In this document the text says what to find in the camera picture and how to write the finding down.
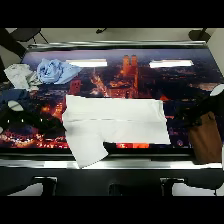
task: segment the brown garment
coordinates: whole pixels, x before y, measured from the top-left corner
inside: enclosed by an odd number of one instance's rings
[[[222,162],[222,141],[215,115],[208,112],[201,116],[202,125],[188,128],[189,141],[201,164]]]

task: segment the black chair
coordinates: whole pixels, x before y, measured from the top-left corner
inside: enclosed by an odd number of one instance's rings
[[[48,41],[45,39],[45,37],[40,32],[41,28],[17,28],[11,33],[11,36],[16,40],[20,42],[27,42],[30,39],[34,40],[34,43],[36,44],[35,36],[39,33],[43,39],[48,43]]]

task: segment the table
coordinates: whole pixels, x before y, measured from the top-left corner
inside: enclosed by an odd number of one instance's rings
[[[42,58],[57,58],[61,61],[106,59],[107,66],[85,68],[77,78],[65,85],[40,86],[40,90],[33,93],[31,100],[27,102],[26,109],[30,111],[38,111],[46,116],[50,113],[61,119],[66,94],[85,97],[153,98],[164,102],[171,145],[107,144],[110,157],[91,166],[93,169],[221,168],[221,164],[194,165],[193,149],[188,141],[187,131],[173,119],[178,108],[194,105],[197,94],[209,95],[214,86],[223,83],[221,72],[205,42],[102,41],[37,44],[29,46],[21,63],[29,64],[31,70],[36,70]],[[167,59],[191,60],[194,66],[151,68],[149,65],[153,60]],[[217,120],[223,140],[223,118],[217,117]],[[32,160],[22,162],[23,166],[77,167],[63,133],[43,137],[31,127],[24,130],[15,130],[12,127],[5,132],[5,136],[8,139],[13,136],[17,142],[0,143],[0,152],[4,159],[1,164],[4,166],[19,166],[18,159],[29,155]],[[16,160],[11,160],[12,155],[17,156]]]

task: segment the white floor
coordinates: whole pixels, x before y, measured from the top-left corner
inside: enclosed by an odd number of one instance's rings
[[[188,33],[193,28],[108,28],[102,34],[96,34],[97,28],[42,28],[42,34],[48,42],[102,41],[102,40],[190,40]],[[216,28],[208,28],[212,35]],[[37,43],[45,43],[40,35]],[[33,40],[22,43],[33,44]],[[0,55],[5,67],[19,63],[19,57],[0,46]]]

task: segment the chair leg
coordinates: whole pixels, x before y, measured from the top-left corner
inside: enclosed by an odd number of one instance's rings
[[[43,37],[43,39],[48,43],[48,41],[46,40],[46,38],[42,35],[42,33],[40,32],[40,35]]]
[[[35,43],[35,44],[37,44],[37,43],[36,43],[36,40],[35,40],[35,38],[34,38],[34,37],[33,37],[33,41],[34,41],[34,43]]]

